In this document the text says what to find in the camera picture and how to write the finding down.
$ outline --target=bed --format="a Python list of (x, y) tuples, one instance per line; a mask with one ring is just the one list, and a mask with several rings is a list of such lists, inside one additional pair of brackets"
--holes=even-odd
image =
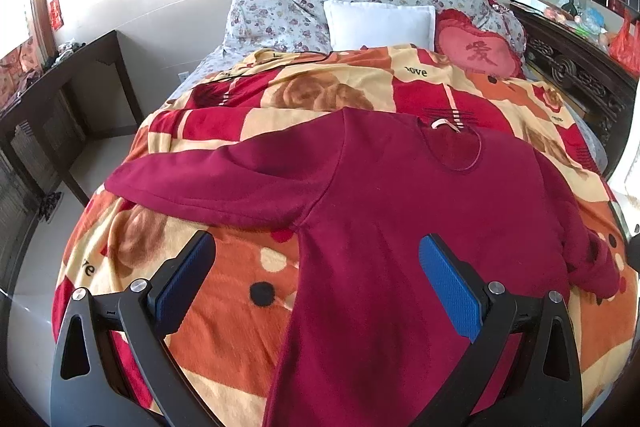
[[(323, 0), (233, 0), (224, 41), (140, 127), (125, 161), (158, 152), (214, 149), (318, 118), (345, 106), (404, 112), (503, 130), (529, 141), (561, 171), (585, 224), (610, 249), (620, 292), (604, 301), (578, 289), (568, 303), (586, 411), (625, 366), (634, 339), (638, 275), (610, 211), (610, 191), (572, 114), (552, 87), (465, 73), (447, 57), (403, 44), (330, 53)], [(353, 0), (456, 8), (522, 56), (526, 39), (510, 12), (487, 0)], [(427, 77), (415, 71), (428, 71)], [(207, 227), (163, 216), (99, 187), (65, 249), (54, 296), (57, 337), (66, 303), (148, 279), (196, 230), (216, 238), (216, 268), (166, 344), (208, 406), (228, 426), (258, 426), (296, 297), (299, 257), (289, 230)], [(274, 288), (252, 301), (258, 282)], [(138, 402), (158, 411), (121, 334), (113, 344)]]

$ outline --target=white pillow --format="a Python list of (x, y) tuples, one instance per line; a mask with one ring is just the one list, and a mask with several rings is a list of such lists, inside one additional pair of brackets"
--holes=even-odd
[(434, 51), (436, 9), (379, 2), (324, 2), (334, 51), (415, 44)]

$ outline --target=black dot on blanket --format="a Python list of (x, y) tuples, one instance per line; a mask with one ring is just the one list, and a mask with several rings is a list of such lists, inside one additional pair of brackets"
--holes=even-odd
[(249, 296), (256, 306), (265, 308), (276, 299), (276, 288), (270, 282), (254, 282), (249, 288)]

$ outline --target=chinese character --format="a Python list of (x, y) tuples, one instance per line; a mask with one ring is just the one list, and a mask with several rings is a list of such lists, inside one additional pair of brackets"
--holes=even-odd
[(497, 66), (495, 62), (492, 62), (489, 59), (487, 53), (491, 51), (491, 48), (487, 46), (484, 41), (472, 42), (471, 44), (468, 44), (465, 49), (474, 51), (474, 54), (467, 57), (466, 60), (484, 60), (492, 66)]

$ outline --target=cream polka dot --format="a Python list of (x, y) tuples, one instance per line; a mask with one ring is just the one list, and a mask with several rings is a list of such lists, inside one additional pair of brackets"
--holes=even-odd
[(618, 266), (618, 269), (622, 272), (622, 270), (625, 269), (625, 262), (622, 261), (622, 256), (617, 253), (614, 259), (616, 260), (616, 266)]
[(260, 249), (260, 264), (267, 272), (279, 272), (287, 266), (287, 258), (272, 248)]
[(298, 292), (293, 292), (291, 295), (289, 295), (286, 299), (284, 299), (284, 307), (291, 311), (293, 309), (293, 304), (294, 302), (296, 302), (296, 294)]

